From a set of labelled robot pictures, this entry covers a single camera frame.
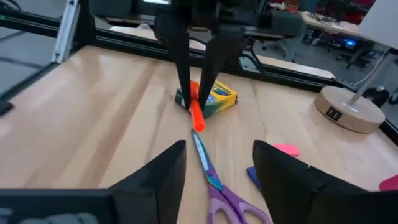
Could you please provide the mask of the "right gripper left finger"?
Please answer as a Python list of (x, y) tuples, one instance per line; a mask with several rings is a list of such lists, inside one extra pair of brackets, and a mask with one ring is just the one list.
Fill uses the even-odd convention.
[(177, 222), (186, 173), (186, 141), (178, 140), (135, 173), (110, 187), (112, 223)]

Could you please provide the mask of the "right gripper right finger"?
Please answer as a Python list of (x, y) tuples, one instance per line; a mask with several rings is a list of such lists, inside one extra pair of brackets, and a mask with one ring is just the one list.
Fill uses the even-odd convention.
[(341, 223), (333, 204), (320, 202), (333, 176), (270, 144), (255, 140), (252, 158), (274, 223)]

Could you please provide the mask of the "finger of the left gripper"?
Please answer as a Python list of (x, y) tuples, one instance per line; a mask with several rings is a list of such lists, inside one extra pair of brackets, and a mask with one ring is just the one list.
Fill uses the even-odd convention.
[(217, 35), (207, 43), (198, 91), (201, 109), (205, 107), (212, 86), (225, 63), (238, 52), (244, 42), (243, 35)]
[(176, 64), (185, 108), (188, 110), (190, 107), (190, 55), (189, 35), (186, 32), (175, 31), (170, 34), (169, 53)]

